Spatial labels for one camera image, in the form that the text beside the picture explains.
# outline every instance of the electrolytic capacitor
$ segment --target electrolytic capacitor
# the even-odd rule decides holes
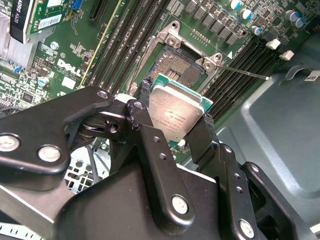
[[[262,29],[258,26],[253,26],[251,28],[251,33],[253,33],[256,36],[260,36],[262,34]]]
[[[252,12],[251,10],[244,8],[240,11],[239,15],[242,19],[247,20],[251,18]]]
[[[238,9],[240,7],[240,5],[241,5],[240,0],[230,0],[228,2],[228,6],[232,10]]]
[[[285,20],[290,22],[295,22],[299,18],[299,13],[296,11],[289,10],[285,13]]]
[[[305,24],[306,24],[306,20],[303,17],[300,17],[297,19],[297,21],[291,23],[292,26],[294,26],[298,29],[301,28]]]

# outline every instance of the screw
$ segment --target screw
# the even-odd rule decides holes
[[[107,149],[107,147],[108,147],[108,146],[107,146],[107,144],[104,144],[104,143],[103,143],[103,144],[101,144],[101,149],[106,150],[106,149]]]
[[[256,173],[259,172],[259,168],[256,165],[251,164],[251,167]]]
[[[103,99],[107,99],[108,98],[108,94],[105,92],[105,91],[98,91],[96,93],[100,98],[103,98]]]
[[[144,106],[143,106],[140,102],[138,102],[138,101],[135,101],[135,102],[134,102],[134,105],[135,105],[137,108],[144,109]]]
[[[53,163],[61,157],[61,153],[56,146],[43,146],[38,151],[38,156],[43,161]]]
[[[188,204],[180,196],[174,196],[172,198],[172,206],[179,214],[186,214],[188,212]]]
[[[232,150],[229,146],[225,145],[224,148],[228,153],[232,153]]]
[[[0,136],[0,152],[11,152],[20,146],[18,138],[12,135]]]
[[[246,235],[250,239],[254,238],[255,232],[254,232],[252,226],[250,225],[250,223],[248,223],[246,220],[241,219],[239,221],[239,225],[240,225],[240,228],[241,228],[242,232],[244,233],[244,235]]]
[[[211,68],[211,65],[210,65],[210,64],[206,64],[206,65],[204,66],[204,68],[208,70],[208,69]]]
[[[58,49],[59,49],[59,44],[58,44],[56,41],[52,41],[52,42],[50,43],[50,48],[51,48],[52,50],[58,50]]]

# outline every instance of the cable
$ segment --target cable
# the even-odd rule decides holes
[[[89,158],[90,158],[90,163],[91,163],[91,167],[92,167],[92,173],[93,173],[93,183],[96,184],[99,182],[99,175],[98,175],[98,169],[97,169],[97,165],[96,165],[96,162],[95,162],[95,157],[94,157],[94,154],[93,154],[93,151],[91,149],[90,146],[85,146],[87,151],[88,151],[88,154],[89,154]]]
[[[110,173],[110,169],[108,168],[107,164],[105,163],[105,161],[102,160],[102,158],[95,152],[94,155],[99,159],[99,161],[102,163],[102,165],[104,166],[104,168],[106,169],[106,171],[108,173]]]
[[[79,176],[76,176],[74,179],[75,180],[79,180],[81,177],[92,177],[93,175],[91,173],[83,173],[83,174],[80,174]]]

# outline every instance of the dimm slot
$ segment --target dimm slot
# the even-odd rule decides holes
[[[144,16],[145,13],[149,11],[152,4],[153,4],[153,1],[149,0],[147,5],[144,7],[143,13],[141,14],[141,16]],[[136,27],[133,29],[128,40],[126,41],[128,44],[126,44],[126,46],[119,53],[119,55],[117,57],[118,61],[115,64],[113,64],[111,72],[109,72],[109,74],[105,74],[103,76],[103,79],[105,79],[105,82],[102,86],[103,89],[109,90],[109,87],[114,82],[114,77],[117,74],[119,67],[123,64],[126,54],[128,54],[128,51],[131,49],[131,46],[129,44],[131,42],[134,42],[134,39],[136,39],[138,37],[138,34],[142,30],[142,28],[145,24],[145,18],[141,17],[141,16],[136,16],[138,23],[136,24]]]
[[[132,54],[130,56],[130,58],[126,61],[126,64],[125,64],[125,66],[123,68],[123,71],[121,71],[120,75],[117,77],[117,79],[115,81],[115,85],[111,89],[111,94],[115,94],[116,91],[118,90],[118,88],[123,83],[123,80],[127,76],[132,64],[135,62],[135,60],[138,57],[141,49],[143,48],[143,43],[146,42],[146,40],[148,39],[153,26],[158,21],[158,19],[159,19],[161,13],[163,12],[163,10],[167,7],[167,4],[169,3],[169,0],[163,0],[161,3],[159,3],[159,2],[160,2],[160,0],[154,2],[155,7],[158,4],[159,4],[159,6],[158,6],[158,8],[156,10],[151,12],[151,16],[146,18],[147,26],[145,27],[145,31],[143,32],[143,34],[142,34],[141,38],[139,39],[138,43],[136,44],[136,46],[139,46],[139,49],[136,50],[134,52],[134,54]]]

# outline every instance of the hole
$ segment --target hole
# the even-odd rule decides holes
[[[134,105],[135,105],[137,108],[144,109],[144,106],[141,104],[141,102],[135,101],[135,102],[134,102]]]
[[[239,192],[239,193],[241,193],[241,194],[243,194],[243,193],[244,193],[244,191],[242,190],[242,188],[241,188],[241,187],[237,186],[237,187],[236,187],[236,189],[238,190],[238,192]]]
[[[117,124],[112,124],[109,128],[109,132],[112,134],[115,134],[116,132],[118,132],[118,130],[119,130],[119,126]]]
[[[167,159],[167,156],[166,156],[164,153],[160,153],[159,157],[160,157],[162,160],[166,160],[166,159]]]
[[[153,137],[153,141],[155,141],[156,143],[159,143],[160,142],[160,138],[158,138],[157,136],[154,136]]]
[[[108,94],[105,92],[105,91],[98,91],[96,93],[100,98],[103,98],[103,99],[107,99],[108,98]]]
[[[87,170],[88,172],[91,172],[91,171],[92,171],[91,165],[87,165],[87,166],[85,167],[85,170]]]
[[[77,162],[75,163],[75,166],[76,166],[77,168],[81,168],[83,164],[84,164],[84,163],[83,163],[82,161],[77,161]]]

